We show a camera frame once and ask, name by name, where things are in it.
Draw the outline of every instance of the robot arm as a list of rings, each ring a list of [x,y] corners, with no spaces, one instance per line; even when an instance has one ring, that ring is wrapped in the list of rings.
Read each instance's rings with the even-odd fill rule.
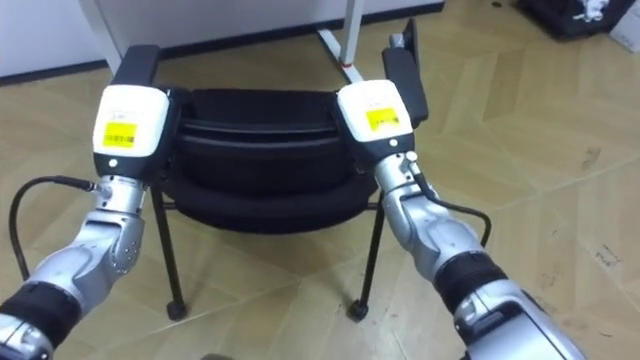
[[[108,176],[99,188],[98,205],[76,238],[45,258],[0,305],[0,342],[19,352],[19,359],[51,358],[73,327],[136,263],[144,230],[138,215],[144,185]]]
[[[387,220],[418,273],[453,315],[472,360],[584,359],[538,304],[498,267],[473,229],[439,205],[416,161],[395,85],[360,82],[338,93],[336,117],[356,161],[384,194]]]
[[[154,46],[131,48],[104,90],[93,133],[101,177],[93,186],[95,207],[75,239],[45,258],[0,305],[0,359],[51,359],[136,264],[145,190],[169,158],[181,108],[179,96],[149,87],[158,54]]]

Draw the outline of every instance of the white wall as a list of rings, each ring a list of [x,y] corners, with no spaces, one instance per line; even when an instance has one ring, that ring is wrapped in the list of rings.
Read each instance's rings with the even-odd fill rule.
[[[101,58],[76,0],[0,0],[0,76]]]
[[[366,0],[378,12],[442,0]],[[346,0],[100,0],[120,50],[162,47],[344,16]],[[0,0],[0,76],[101,59],[77,0]]]

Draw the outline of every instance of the black chair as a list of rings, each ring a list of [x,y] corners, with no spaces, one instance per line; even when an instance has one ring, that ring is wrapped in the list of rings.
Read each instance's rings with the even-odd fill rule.
[[[415,23],[405,30],[403,47],[383,51],[387,77],[396,83],[413,125],[428,110],[417,66]],[[132,47],[121,69],[146,66]],[[147,59],[157,63],[156,58]],[[217,228],[259,234],[313,231],[376,209],[367,275],[350,315],[364,318],[384,223],[371,173],[358,170],[331,116],[334,92],[165,88],[181,114],[172,159],[163,179],[151,186],[160,240],[169,275],[169,317],[187,313],[166,211]],[[172,201],[163,200],[163,194]]]

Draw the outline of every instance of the barcode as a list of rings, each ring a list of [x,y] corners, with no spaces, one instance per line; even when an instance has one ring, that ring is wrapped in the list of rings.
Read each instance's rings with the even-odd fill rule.
[[[122,135],[105,135],[104,139],[105,141],[114,142],[114,143],[127,142],[132,144],[135,140],[133,136],[122,136]]]
[[[400,122],[400,120],[397,117],[387,118],[387,119],[375,119],[375,120],[372,121],[372,125],[373,126],[379,126],[379,125],[382,125],[382,124],[389,124],[389,123],[397,124],[399,122]]]

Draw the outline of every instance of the white table leg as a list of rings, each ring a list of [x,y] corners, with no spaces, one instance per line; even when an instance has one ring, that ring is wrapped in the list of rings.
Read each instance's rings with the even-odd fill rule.
[[[118,50],[109,23],[100,8],[99,0],[78,0],[78,3],[98,41],[100,52],[107,60],[111,73],[115,74],[122,61],[122,54]]]
[[[318,34],[324,42],[327,50],[332,55],[338,66],[340,66],[340,70],[350,83],[364,80],[353,63],[358,44],[363,8],[364,0],[347,1],[347,14],[345,17],[344,27],[345,44],[343,46],[340,45],[331,30],[318,30]]]
[[[364,11],[364,0],[348,0],[347,16],[344,24],[344,40],[340,52],[340,61],[345,65],[353,65],[360,35],[360,24]]]

